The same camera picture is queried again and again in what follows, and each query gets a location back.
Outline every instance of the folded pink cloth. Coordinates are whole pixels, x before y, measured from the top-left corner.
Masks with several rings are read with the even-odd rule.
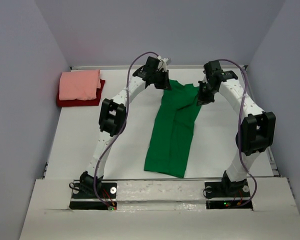
[[[63,72],[59,84],[59,99],[94,100],[100,88],[100,70]]]

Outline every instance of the white wall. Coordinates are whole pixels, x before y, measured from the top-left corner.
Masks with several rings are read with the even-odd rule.
[[[300,0],[286,0],[248,74],[256,101],[276,114],[273,155],[300,212]]]
[[[174,65],[248,64],[284,0],[36,0],[71,66],[129,65],[156,51]]]
[[[19,239],[59,119],[68,69],[34,0],[0,0],[0,240]]]

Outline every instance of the folded cloth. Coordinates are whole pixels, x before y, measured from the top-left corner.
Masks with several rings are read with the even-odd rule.
[[[99,106],[100,99],[101,99],[101,93],[102,93],[105,83],[106,83],[105,80],[102,80],[102,79],[100,80],[100,88],[96,89],[96,99],[94,99],[94,100],[83,101],[83,100],[75,99],[75,100],[61,101],[59,99],[59,91],[58,91],[58,93],[56,95],[56,104],[59,107]]]
[[[154,121],[144,170],[178,178],[185,176],[194,135],[198,87],[170,80],[172,90],[165,90]]]
[[[93,100],[100,85],[100,70],[63,72],[59,84],[59,99]]]

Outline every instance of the wire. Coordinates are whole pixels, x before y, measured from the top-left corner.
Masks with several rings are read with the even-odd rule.
[[[236,200],[237,194],[234,195],[234,198],[232,199],[232,201],[230,202],[230,204],[232,204],[235,200]]]
[[[238,203],[239,205],[241,205],[242,204],[242,199],[244,199],[244,196],[242,195],[242,193],[241,193],[241,191],[239,190],[239,194],[240,194],[240,196],[241,196],[241,199],[240,199],[240,202]]]
[[[206,192],[207,193],[207,189],[205,188],[205,189],[203,189],[203,192],[202,192],[202,194],[203,194],[203,196],[207,199],[207,195],[205,195],[204,194],[204,192]]]
[[[104,192],[102,192],[102,196],[103,196],[103,199],[105,200],[106,199],[106,196],[105,196],[105,193]]]
[[[112,201],[112,199],[111,199],[110,195],[107,193],[107,191],[106,191],[105,189],[103,189],[103,191],[105,192],[105,194],[106,194],[106,195],[108,196],[108,198],[110,199],[112,205],[113,205],[114,207],[116,207],[114,201]]]
[[[80,188],[76,187],[75,184],[73,182],[69,183],[69,188],[71,188],[72,190],[76,190],[78,192],[80,192]]]
[[[160,69],[161,69],[161,68],[163,67],[163,65],[165,64],[165,62],[164,62],[163,60],[160,60],[160,61],[159,61],[159,63],[160,63],[160,62],[162,62],[162,64],[161,64],[161,66],[160,66],[160,67],[158,67],[158,70],[157,70],[157,72],[159,72],[159,71],[160,71]]]
[[[128,69],[128,73],[127,73],[127,78],[126,78],[126,86],[125,86],[125,90],[126,90],[126,115],[125,115],[125,119],[124,119],[124,122],[123,122],[123,125],[119,131],[119,133],[117,135],[114,136],[114,138],[112,139],[112,141],[109,143],[109,145],[105,148],[105,150],[103,151],[103,153],[100,155],[99,159],[98,159],[98,162],[96,163],[96,166],[95,166],[95,169],[94,169],[94,175],[93,175],[93,191],[94,191],[94,194],[95,196],[102,202],[104,203],[105,205],[106,202],[103,201],[101,199],[101,197],[98,195],[98,191],[97,191],[97,188],[96,188],[96,182],[97,182],[97,169],[100,165],[100,162],[101,162],[101,159],[104,157],[104,155],[106,154],[106,152],[111,148],[111,146],[115,143],[115,141],[118,139],[119,135],[122,134],[122,132],[124,131],[125,127],[126,127],[126,124],[127,124],[127,118],[128,118],[128,114],[129,114],[129,104],[130,104],[130,101],[129,101],[129,78],[130,78],[130,71],[133,67],[133,65],[135,64],[135,62],[143,57],[144,55],[147,55],[147,54],[153,54],[153,55],[156,55],[157,57],[159,56],[157,53],[153,52],[153,51],[147,51],[141,55],[139,55],[136,59],[134,59],[131,63],[131,65],[129,66],[129,69]]]
[[[251,197],[249,198],[249,200],[247,200],[243,204],[237,206],[237,207],[242,207],[242,206],[247,205],[248,203],[251,202],[251,200],[256,195],[257,188],[258,188],[256,178],[249,172],[249,169],[247,168],[247,166],[245,165],[245,163],[242,159],[241,119],[242,119],[242,112],[243,112],[243,109],[244,109],[246,94],[247,94],[247,90],[248,90],[248,76],[247,76],[246,71],[244,71],[244,69],[239,64],[235,63],[234,61],[231,61],[231,60],[228,60],[228,59],[218,59],[217,61],[225,61],[225,62],[232,63],[233,65],[236,65],[240,69],[241,74],[243,76],[243,81],[244,81],[243,95],[242,95],[242,99],[241,99],[241,105],[240,105],[240,111],[239,111],[239,120],[238,120],[238,148],[239,148],[239,158],[240,158],[241,165],[242,165],[243,169],[246,171],[246,173],[254,181],[254,191],[253,191]]]

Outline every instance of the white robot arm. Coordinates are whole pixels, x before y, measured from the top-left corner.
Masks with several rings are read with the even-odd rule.
[[[99,139],[86,171],[80,176],[80,185],[86,191],[93,192],[95,171],[97,191],[101,187],[106,161],[112,147],[111,142],[118,137],[120,129],[125,127],[126,106],[150,84],[154,84],[157,89],[171,89],[169,70],[167,70],[169,63],[170,58],[161,58],[161,56],[157,58],[148,57],[146,64],[133,73],[129,80],[128,88],[125,87],[112,99],[105,99],[102,102],[99,118]]]
[[[218,60],[205,64],[204,72],[204,80],[199,81],[198,104],[213,103],[214,94],[219,92],[239,115],[244,89],[236,74],[233,71],[224,72]],[[272,145],[276,116],[272,112],[265,112],[246,94],[241,119],[242,161],[249,170],[260,153]],[[238,134],[235,140],[239,148]],[[207,198],[233,196],[242,190],[246,182],[247,171],[240,161],[238,149],[231,165],[224,172],[220,184],[214,184],[214,189],[210,189],[206,196]]]

